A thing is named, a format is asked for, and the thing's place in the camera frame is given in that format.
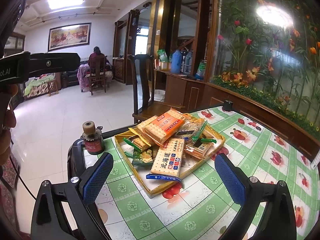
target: framed painting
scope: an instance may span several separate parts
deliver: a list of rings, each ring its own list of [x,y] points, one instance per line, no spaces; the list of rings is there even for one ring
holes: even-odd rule
[[[67,25],[50,29],[48,51],[89,45],[91,23]]]

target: white bucket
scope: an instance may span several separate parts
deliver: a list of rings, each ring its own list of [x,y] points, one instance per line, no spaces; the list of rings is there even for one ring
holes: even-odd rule
[[[155,101],[164,102],[164,96],[165,96],[164,90],[155,89]]]

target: metal screw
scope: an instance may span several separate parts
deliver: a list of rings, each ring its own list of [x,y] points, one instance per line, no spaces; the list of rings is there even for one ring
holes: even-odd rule
[[[79,181],[79,177],[72,177],[71,183],[77,183]]]
[[[279,180],[279,184],[280,184],[280,186],[282,186],[282,187],[285,187],[285,186],[286,186],[286,183],[285,183],[285,181],[283,181],[283,180]]]
[[[49,181],[48,180],[45,180],[44,182],[42,182],[42,186],[46,187],[49,185]]]
[[[249,180],[252,182],[252,183],[256,183],[258,182],[258,179],[256,177],[250,177]]]

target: wooden stool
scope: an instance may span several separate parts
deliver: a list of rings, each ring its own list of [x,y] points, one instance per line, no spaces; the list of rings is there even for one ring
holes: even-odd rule
[[[51,96],[51,92],[56,92],[56,94],[59,93],[59,90],[58,90],[58,83],[57,83],[57,80],[54,79],[54,80],[51,80],[49,82],[47,82],[47,85],[48,85],[48,94],[49,94],[49,97]]]

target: human hand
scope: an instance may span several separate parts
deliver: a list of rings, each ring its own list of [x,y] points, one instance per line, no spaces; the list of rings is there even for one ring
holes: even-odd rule
[[[11,96],[15,96],[18,92],[18,86],[17,85],[10,85],[9,92]],[[17,124],[16,117],[14,116],[13,110],[7,110],[3,126],[14,128]],[[0,165],[3,165],[7,162],[9,159],[11,149],[10,149],[10,143],[11,143],[11,133],[9,130],[4,129],[2,130],[2,133],[0,135]]]

